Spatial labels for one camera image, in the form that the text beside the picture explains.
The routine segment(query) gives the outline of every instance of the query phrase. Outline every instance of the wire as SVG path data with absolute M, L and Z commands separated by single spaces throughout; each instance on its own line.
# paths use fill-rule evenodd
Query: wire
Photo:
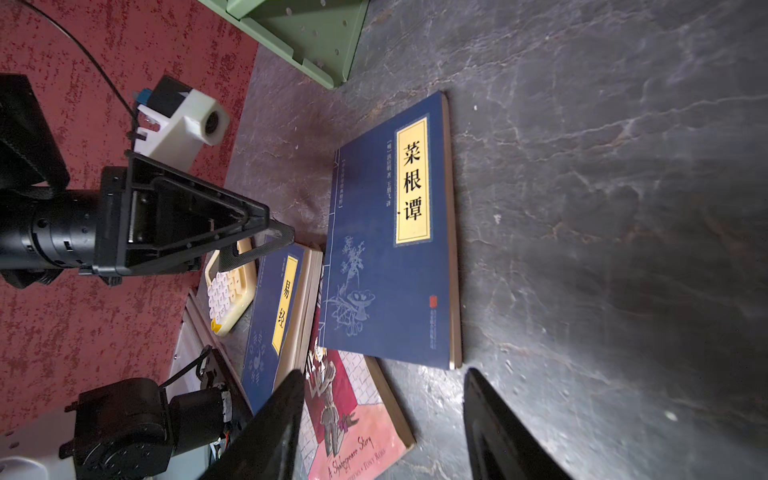
M 208 356 L 208 354 L 210 353 L 212 348 L 213 347 L 211 347 L 210 345 L 206 345 L 205 347 L 203 347 L 203 352 L 200 354 L 200 356 L 198 356 L 195 360 L 192 360 L 192 362 L 190 362 L 183 369 L 181 369 L 178 372 L 176 372 L 176 374 L 174 376 L 170 377 L 165 382 L 162 382 L 160 384 L 160 388 L 164 389 L 165 387 L 169 386 L 171 383 L 177 381 L 182 376 L 184 376 L 184 373 L 187 373 L 190 370 L 192 370 L 193 367 L 196 366 L 196 367 L 200 368 L 200 365 L 203 364 L 203 360 L 205 360 L 205 358 Z
M 104 73 L 104 70 L 98 64 L 98 62 L 96 61 L 94 56 L 91 55 L 91 53 L 86 49 L 86 47 L 84 47 L 82 43 L 80 43 L 71 33 L 69 33 L 69 31 L 66 28 L 61 26 L 61 24 L 59 22 L 55 21 L 53 18 L 51 18 L 50 15 L 48 15 L 45 12 L 43 12 L 40 8 L 35 7 L 33 4 L 27 2 L 26 0 L 16 0 L 16 1 L 19 2 L 20 4 L 24 5 L 25 7 L 29 8 L 33 12 L 37 13 L 38 15 L 42 16 L 43 18 L 45 18 L 49 22 L 51 22 L 56 28 L 61 30 L 61 33 L 63 33 L 64 35 L 67 35 L 69 37 L 69 39 L 72 40 L 80 48 L 80 50 L 85 54 L 85 56 L 88 57 L 88 60 L 90 60 L 91 63 L 96 67 L 96 70 L 98 70 L 98 72 L 101 74 L 101 76 L 104 77 L 104 80 L 107 81 L 107 83 L 109 84 L 109 88 L 112 89 L 112 92 L 114 93 L 114 95 L 118 98 L 120 103 L 123 104 L 123 106 L 125 107 L 125 110 L 131 116 L 131 123 L 132 123 L 132 127 L 133 127 L 132 130 L 135 131 L 136 127 L 138 126 L 138 122 L 139 122 L 138 114 L 135 111 L 131 110 L 131 107 L 128 106 L 128 103 L 125 101 L 123 96 L 120 95 L 120 92 L 118 91 L 118 89 L 112 83 L 112 80 L 110 80 L 109 77 L 107 76 L 107 74 Z

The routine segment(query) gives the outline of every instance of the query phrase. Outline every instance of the illustrated book cover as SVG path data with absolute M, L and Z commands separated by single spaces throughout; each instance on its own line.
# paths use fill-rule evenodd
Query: illustrated book cover
M 462 363 L 448 102 L 441 92 L 336 152 L 319 344 Z
M 323 252 L 297 243 L 259 259 L 241 376 L 255 414 L 293 369 L 304 367 Z
M 302 478 L 370 480 L 415 440 L 376 359 L 317 344 L 320 301 L 304 370 Z

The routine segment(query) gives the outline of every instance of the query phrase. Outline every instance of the red speckled floor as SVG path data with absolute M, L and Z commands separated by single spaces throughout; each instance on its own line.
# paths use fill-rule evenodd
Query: red speckled floor
M 221 102 L 232 117 L 230 134 L 203 149 L 192 173 L 223 184 L 255 41 L 193 0 L 35 4 L 91 51 L 126 98 L 168 73 Z M 104 165 L 125 164 L 127 113 L 71 41 L 12 0 L 0 0 L 0 72 L 29 76 L 71 188 L 98 188 Z M 199 278 L 133 278 L 107 288 L 67 272 L 50 287 L 0 285 L 0 431 L 96 386 L 132 376 L 164 379 L 187 288 Z

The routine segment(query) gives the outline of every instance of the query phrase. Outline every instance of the green plastic stand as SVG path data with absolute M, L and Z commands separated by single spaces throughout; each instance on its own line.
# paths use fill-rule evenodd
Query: green plastic stand
M 199 0 L 325 88 L 347 80 L 369 0 Z

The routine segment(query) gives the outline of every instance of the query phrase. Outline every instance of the dark stone table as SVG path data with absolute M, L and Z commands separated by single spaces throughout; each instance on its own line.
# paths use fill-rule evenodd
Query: dark stone table
M 383 477 L 469 478 L 474 366 L 574 478 L 766 478 L 768 2 L 372 0 L 335 91 L 259 50 L 226 186 L 324 244 L 334 150 L 436 90 L 465 366 L 382 361 Z

